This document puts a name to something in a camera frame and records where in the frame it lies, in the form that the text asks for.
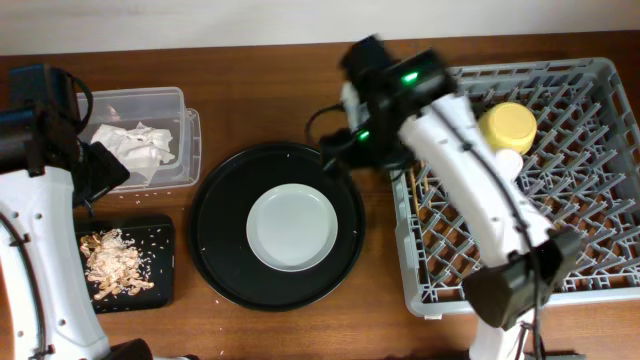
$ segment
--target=wooden surface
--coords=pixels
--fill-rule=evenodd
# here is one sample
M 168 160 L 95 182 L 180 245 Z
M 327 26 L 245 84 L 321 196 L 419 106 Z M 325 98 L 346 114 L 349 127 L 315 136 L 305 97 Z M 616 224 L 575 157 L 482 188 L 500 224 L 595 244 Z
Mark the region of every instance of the wooden surface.
M 247 146 L 274 140 L 304 141 L 308 116 L 339 97 L 341 74 L 336 64 L 347 46 L 5 57 L 0 58 L 0 105 L 6 106 L 7 69 L 42 61 L 67 69 L 94 91 L 178 86 L 186 105 L 200 113 L 205 138 L 202 179 Z M 399 57 L 433 46 L 451 65 L 607 57 L 616 64 L 632 108 L 640 114 L 640 32 L 397 41 L 389 46 Z M 344 120 L 325 121 L 318 132 L 340 121 Z M 175 302 L 158 310 L 100 315 L 111 343 L 140 337 L 155 354 L 193 353 L 203 359 L 220 357 L 222 351 L 222 358 L 372 359 L 468 348 L 475 334 L 473 316 L 425 321 L 407 311 L 390 185 L 371 172 L 358 173 L 355 178 L 368 220 L 358 263 L 329 296 L 287 313 L 245 310 L 219 296 L 197 273 L 186 239 L 197 186 L 171 194 L 106 196 L 97 204 L 99 214 L 161 212 L 171 216 L 177 229 Z M 548 308 L 543 318 L 548 349 L 575 350 L 591 360 L 639 357 L 640 301 Z M 11 354 L 11 331 L 2 295 L 2 357 Z

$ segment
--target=green led light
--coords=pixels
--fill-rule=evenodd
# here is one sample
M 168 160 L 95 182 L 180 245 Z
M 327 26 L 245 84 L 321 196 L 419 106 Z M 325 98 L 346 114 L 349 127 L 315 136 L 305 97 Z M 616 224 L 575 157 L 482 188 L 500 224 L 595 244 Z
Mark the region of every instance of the green led light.
M 416 80 L 418 80 L 418 73 L 417 72 L 413 72 L 413 73 L 407 74 L 407 75 L 402 77 L 402 82 L 405 85 L 413 84 L 414 82 L 416 82 Z
M 367 138 L 368 138 L 368 137 L 369 137 L 369 132 L 368 132 L 368 131 L 366 131 L 366 130 L 365 130 L 365 131 L 361 131 L 361 132 L 358 134 L 358 140 L 359 140 L 359 141 L 365 141 L 365 140 L 367 140 Z

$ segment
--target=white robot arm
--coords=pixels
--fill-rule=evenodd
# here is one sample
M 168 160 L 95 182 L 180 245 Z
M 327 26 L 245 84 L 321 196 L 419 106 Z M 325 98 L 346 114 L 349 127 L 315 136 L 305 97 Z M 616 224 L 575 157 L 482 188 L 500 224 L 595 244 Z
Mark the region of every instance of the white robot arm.
M 528 253 L 529 249 L 522 241 L 521 233 L 516 231 L 517 224 L 495 180 L 487 175 L 487 170 L 469 151 L 463 150 L 463 144 L 433 111 L 435 108 L 452 120 L 451 125 L 473 144 L 476 152 L 493 171 L 498 172 L 494 156 L 482 138 L 469 100 L 465 96 L 444 96 L 425 108 L 421 117 L 405 121 L 399 131 L 402 142 L 418 159 L 428 162 L 434 173 L 443 179 L 443 186 L 451 202 L 464 217 L 473 237 L 478 239 L 477 245 L 485 266 L 505 265 L 514 252 Z M 500 181 L 515 199 L 518 210 L 529 224 L 528 231 L 533 246 L 541 245 L 549 237 L 547 231 L 552 228 L 551 222 L 531 206 L 513 183 L 504 179 Z M 533 310 L 530 310 L 517 322 L 533 323 L 533 320 Z M 476 339 L 470 349 L 470 358 L 516 359 L 516 352 L 521 351 L 517 347 L 520 331 L 517 326 L 503 330 L 480 320 Z
M 47 65 L 14 69 L 9 80 L 14 109 L 0 111 L 0 262 L 15 358 L 151 359 L 140 339 L 110 347 L 83 275 L 72 209 L 129 178 L 104 146 L 77 138 L 91 93 Z M 84 119 L 74 85 L 90 100 Z
M 45 174 L 37 177 L 30 177 L 27 170 L 0 176 L 0 213 L 8 215 L 3 219 L 8 223 L 0 228 L 0 262 L 11 305 L 16 359 L 43 352 L 52 360 L 101 359 L 109 353 L 78 255 L 72 194 L 71 173 L 63 169 L 46 167 Z M 22 244 L 15 243 L 10 228 Z M 30 284 L 37 289 L 32 291 Z
M 403 169 L 415 159 L 427 162 L 464 217 L 484 265 L 462 284 L 480 317 L 468 356 L 522 358 L 525 326 L 534 329 L 539 355 L 539 308 L 575 266 L 580 236 L 572 229 L 555 230 L 498 173 L 469 99 L 457 95 L 457 84 L 433 51 L 399 62 L 369 37 L 349 50 L 341 66 L 348 80 L 341 106 L 319 111 L 307 124 L 311 138 L 317 115 L 347 113 L 350 128 L 319 141 L 325 171 Z

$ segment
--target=gray dish rack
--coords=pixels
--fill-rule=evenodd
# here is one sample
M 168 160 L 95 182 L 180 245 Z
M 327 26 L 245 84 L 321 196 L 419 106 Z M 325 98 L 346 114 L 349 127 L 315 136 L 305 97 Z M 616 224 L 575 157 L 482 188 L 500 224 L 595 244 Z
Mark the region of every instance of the gray dish rack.
M 640 131 L 613 63 L 603 58 L 450 69 L 474 111 L 513 101 L 538 133 L 517 183 L 556 224 L 585 235 L 585 251 L 549 305 L 640 298 Z M 461 281 L 481 266 L 429 164 L 392 178 L 396 240 L 409 310 L 471 312 Z

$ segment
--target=yellow container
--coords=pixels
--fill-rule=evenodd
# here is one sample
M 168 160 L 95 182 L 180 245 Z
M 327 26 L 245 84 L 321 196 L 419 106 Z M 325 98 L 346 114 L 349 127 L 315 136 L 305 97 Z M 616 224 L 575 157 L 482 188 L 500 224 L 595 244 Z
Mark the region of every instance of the yellow container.
M 493 151 L 513 149 L 524 155 L 531 149 L 538 124 L 525 106 L 506 102 L 480 118 L 480 131 Z

